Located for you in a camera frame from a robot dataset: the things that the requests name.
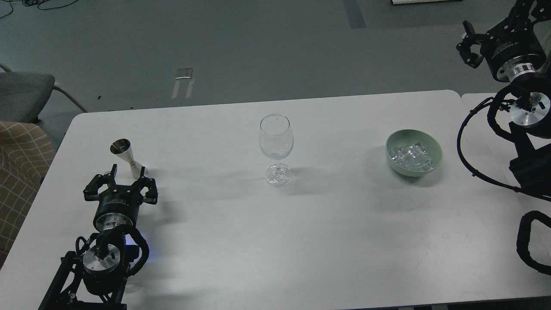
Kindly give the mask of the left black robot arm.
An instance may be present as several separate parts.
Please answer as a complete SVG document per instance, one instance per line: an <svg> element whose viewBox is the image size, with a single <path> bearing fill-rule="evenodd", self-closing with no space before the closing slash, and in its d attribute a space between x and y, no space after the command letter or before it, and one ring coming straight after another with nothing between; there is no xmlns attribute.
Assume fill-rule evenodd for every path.
<svg viewBox="0 0 551 310"><path fill-rule="evenodd" d="M129 277L150 255L136 227L142 204L158 202L156 181L142 167L130 185L116 183L118 167L97 174L84 188L84 199L98 202L95 233L78 237L75 250L61 257L57 272L39 305L40 310L126 310L122 302Z"/></svg>

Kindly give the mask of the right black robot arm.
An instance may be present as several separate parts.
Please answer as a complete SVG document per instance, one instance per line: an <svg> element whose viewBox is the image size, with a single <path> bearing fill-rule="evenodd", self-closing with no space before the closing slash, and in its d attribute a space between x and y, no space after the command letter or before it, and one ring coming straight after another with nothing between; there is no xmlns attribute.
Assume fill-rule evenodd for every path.
<svg viewBox="0 0 551 310"><path fill-rule="evenodd" d="M545 201L550 200L551 147L536 149L529 137L550 138L550 78L540 72L547 55L534 32L536 24L549 20L548 0L517 0L508 16L484 33L476 33L465 20L464 36L456 45L466 65L477 68L486 61L493 78L506 83L502 90L473 108L462 122L456 140L462 164L476 178ZM483 174L463 155L463 130L484 108L488 108L490 129L515 146L517 157L508 168L517 187Z"/></svg>

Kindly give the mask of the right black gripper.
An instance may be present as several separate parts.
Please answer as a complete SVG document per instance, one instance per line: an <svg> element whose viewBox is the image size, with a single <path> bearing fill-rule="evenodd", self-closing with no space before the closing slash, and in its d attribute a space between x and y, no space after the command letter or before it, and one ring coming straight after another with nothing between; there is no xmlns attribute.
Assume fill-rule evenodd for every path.
<svg viewBox="0 0 551 310"><path fill-rule="evenodd" d="M516 0L508 17L487 33L476 33L472 23L464 20L465 35L456 49L464 64L478 68L486 59L496 81L511 82L514 65L530 63L534 70L543 66L546 54L533 28L534 24L550 19L550 0ZM471 50L473 45L481 46L481 55Z"/></svg>

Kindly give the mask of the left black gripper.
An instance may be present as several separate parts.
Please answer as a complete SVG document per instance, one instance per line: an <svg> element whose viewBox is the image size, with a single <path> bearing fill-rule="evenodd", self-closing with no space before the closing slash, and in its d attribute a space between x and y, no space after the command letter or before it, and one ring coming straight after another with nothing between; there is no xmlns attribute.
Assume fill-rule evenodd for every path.
<svg viewBox="0 0 551 310"><path fill-rule="evenodd" d="M119 225L136 227L139 208L146 203L156 205L159 193L154 178L139 178L131 185L117 185L118 165L113 164L105 174L96 174L84 188L84 200L99 202L93 219L97 231Z"/></svg>

